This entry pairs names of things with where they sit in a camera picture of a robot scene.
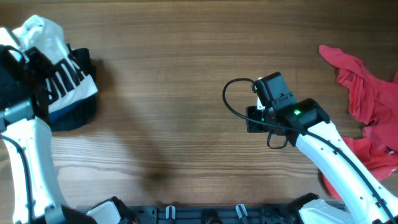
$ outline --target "red cloth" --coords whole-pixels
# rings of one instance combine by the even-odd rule
[[[343,138],[347,146],[378,180],[390,176],[398,168],[398,72],[394,81],[374,77],[362,60],[344,54],[340,49],[319,46],[320,55],[339,68],[337,82],[349,89],[349,113],[369,126],[363,138]],[[334,198],[340,198],[323,177]]]

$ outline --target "wooden tabletop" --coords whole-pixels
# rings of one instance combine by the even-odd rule
[[[60,24],[72,47],[87,47],[98,69],[98,114],[54,133],[53,159],[72,207],[115,195],[128,205],[289,202],[308,192],[331,200],[318,169],[221,99],[226,82],[280,71],[298,100],[311,97],[344,136],[360,138],[348,90],[318,54],[320,44],[355,55],[379,78],[398,69],[394,1],[154,1],[0,4],[0,26],[38,14]],[[256,104],[247,83],[227,97],[244,113]],[[275,138],[274,144],[282,144]],[[382,182],[398,194],[398,174]],[[0,223],[14,209],[11,167],[0,148]]]

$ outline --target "wood grain surface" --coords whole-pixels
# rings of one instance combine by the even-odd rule
[[[308,192],[332,200],[318,169],[295,147],[269,149],[265,134],[221,99],[224,84],[280,71],[298,100],[311,97],[344,136],[361,137],[348,91],[318,46],[358,56],[375,76],[398,69],[396,1],[155,1],[0,4],[0,26],[38,14],[60,24],[98,69],[98,114],[54,133],[52,152],[72,207],[113,195],[128,205],[289,202]],[[227,97],[256,104],[247,83]],[[274,144],[282,144],[275,138]],[[383,184],[398,194],[398,175]],[[11,167],[0,148],[0,223],[14,206]]]

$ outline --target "wooden table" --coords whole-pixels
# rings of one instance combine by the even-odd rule
[[[113,195],[128,205],[235,205],[326,195],[318,169],[295,147],[269,149],[221,99],[224,84],[280,71],[298,100],[311,97],[344,136],[361,137],[348,91],[318,46],[339,47],[391,81],[398,69],[398,4],[377,1],[156,1],[0,4],[0,26],[39,14],[60,24],[98,69],[98,114],[54,133],[52,151],[72,207]],[[256,104],[247,83],[228,92],[240,112]],[[276,138],[275,144],[282,144]],[[398,194],[398,174],[383,184]],[[0,149],[0,223],[14,206]]]

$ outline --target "crumpled red cloth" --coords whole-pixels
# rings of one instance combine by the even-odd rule
[[[398,72],[392,83],[386,82],[340,49],[320,45],[319,53],[339,68],[337,82],[349,89],[349,113],[368,125],[362,139],[343,138],[344,142],[378,181],[387,178],[398,168]],[[340,198],[323,179],[331,195]]]

